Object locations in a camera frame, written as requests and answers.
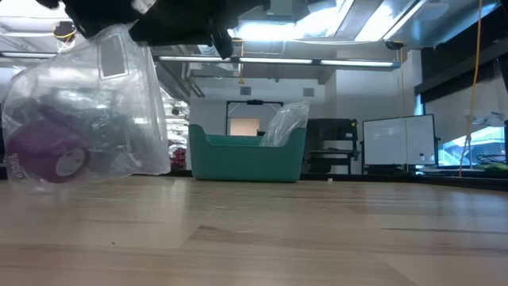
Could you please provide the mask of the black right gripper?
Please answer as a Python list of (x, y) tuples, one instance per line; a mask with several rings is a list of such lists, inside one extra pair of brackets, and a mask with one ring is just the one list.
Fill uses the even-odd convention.
[(226, 22), (257, 7), (266, 11), (271, 0), (156, 0), (129, 35), (153, 46), (206, 44), (226, 59), (233, 54)]

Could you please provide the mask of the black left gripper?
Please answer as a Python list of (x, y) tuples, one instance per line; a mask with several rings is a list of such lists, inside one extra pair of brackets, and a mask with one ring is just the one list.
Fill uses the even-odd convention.
[(64, 11), (86, 39), (103, 29), (118, 24), (129, 24), (142, 16), (133, 6), (133, 0), (35, 0), (55, 10), (64, 4)]

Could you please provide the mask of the clear plastic bag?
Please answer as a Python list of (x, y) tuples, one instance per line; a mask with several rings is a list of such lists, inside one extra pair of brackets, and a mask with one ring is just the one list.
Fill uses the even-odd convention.
[(113, 25), (73, 49), (17, 73), (2, 101), (2, 135), (47, 105), (72, 116), (90, 144), (82, 175), (164, 174), (171, 169), (163, 97), (150, 48)]

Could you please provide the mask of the purple elastic bandage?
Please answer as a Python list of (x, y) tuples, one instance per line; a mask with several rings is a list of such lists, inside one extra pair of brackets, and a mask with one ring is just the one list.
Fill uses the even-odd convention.
[(71, 182), (90, 163), (90, 144), (71, 125), (72, 116), (47, 105), (39, 117), (17, 127), (6, 139), (6, 165), (17, 181)]

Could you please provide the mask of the red storage bins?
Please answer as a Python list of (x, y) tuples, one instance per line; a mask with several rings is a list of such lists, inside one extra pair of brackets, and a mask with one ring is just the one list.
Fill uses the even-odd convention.
[(171, 155), (172, 170), (187, 169), (187, 150), (185, 148), (177, 148)]

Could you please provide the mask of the clear bag with cotton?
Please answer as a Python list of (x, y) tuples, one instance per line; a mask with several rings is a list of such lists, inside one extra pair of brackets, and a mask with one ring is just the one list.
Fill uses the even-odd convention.
[(274, 118), (269, 122), (260, 145), (264, 147), (285, 145), (293, 130), (306, 128), (309, 112), (309, 102), (294, 102), (279, 108)]

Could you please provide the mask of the long ceiling light strip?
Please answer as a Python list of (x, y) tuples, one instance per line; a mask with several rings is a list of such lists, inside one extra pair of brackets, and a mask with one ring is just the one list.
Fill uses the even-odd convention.
[(323, 59), (291, 59), (291, 58), (267, 58), (234, 56), (222, 59), (219, 56), (153, 56), (154, 62), (172, 63), (202, 63), (202, 64), (277, 64), (277, 65), (300, 65), (335, 68), (400, 68), (398, 61), (383, 60), (323, 60)]

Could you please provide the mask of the green plastic bin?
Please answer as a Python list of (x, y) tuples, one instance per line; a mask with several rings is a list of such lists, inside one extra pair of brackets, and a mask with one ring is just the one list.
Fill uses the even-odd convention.
[(205, 133), (189, 126), (191, 173), (197, 180), (285, 182), (299, 180), (306, 129), (294, 129), (279, 147), (260, 144), (260, 137)]

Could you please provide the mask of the black equipment cart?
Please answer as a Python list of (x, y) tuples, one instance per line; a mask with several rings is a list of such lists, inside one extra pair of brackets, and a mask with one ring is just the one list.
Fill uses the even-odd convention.
[(347, 118), (310, 119), (306, 130), (303, 163), (313, 174), (327, 174), (333, 167), (347, 168), (352, 174), (352, 161), (358, 160), (358, 121)]

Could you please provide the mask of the white whiteboard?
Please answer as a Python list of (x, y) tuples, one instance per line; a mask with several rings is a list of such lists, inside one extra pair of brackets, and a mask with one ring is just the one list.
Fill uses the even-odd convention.
[(437, 165), (432, 114), (364, 121), (366, 165)]

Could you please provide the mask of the silver ventilation duct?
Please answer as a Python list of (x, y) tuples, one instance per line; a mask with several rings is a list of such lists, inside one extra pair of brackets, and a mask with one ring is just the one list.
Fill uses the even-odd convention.
[(151, 52), (158, 80), (162, 88), (174, 99), (186, 103), (193, 98), (205, 98), (202, 89), (191, 75), (190, 65), (184, 62), (162, 61), (161, 56), (190, 56), (192, 49), (187, 45), (153, 46)]

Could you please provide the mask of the black aluminium table frame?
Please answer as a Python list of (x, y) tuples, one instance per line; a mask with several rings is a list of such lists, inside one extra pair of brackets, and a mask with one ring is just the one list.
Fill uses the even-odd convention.
[[(162, 176), (162, 177), (189, 177), (194, 178), (189, 170), (179, 170), (164, 174), (133, 173), (134, 176)], [(12, 180), (14, 183), (35, 183), (35, 184), (76, 184), (84, 182), (101, 182), (105, 180), (120, 179), (125, 176), (98, 177), (93, 178), (87, 174), (81, 176), (70, 176), (67, 179), (56, 177), (54, 180), (44, 180), (42, 177), (19, 179), (10, 174), (6, 167), (0, 166), (0, 180)], [(298, 181), (333, 181), (333, 182), (377, 182), (377, 183), (408, 183), (408, 184), (431, 184), (449, 187), (464, 187), (484, 189), (490, 191), (508, 192), (508, 177), (486, 178), (486, 177), (453, 177), (453, 176), (410, 176), (410, 175), (337, 175), (337, 174), (313, 174), (303, 173)]]

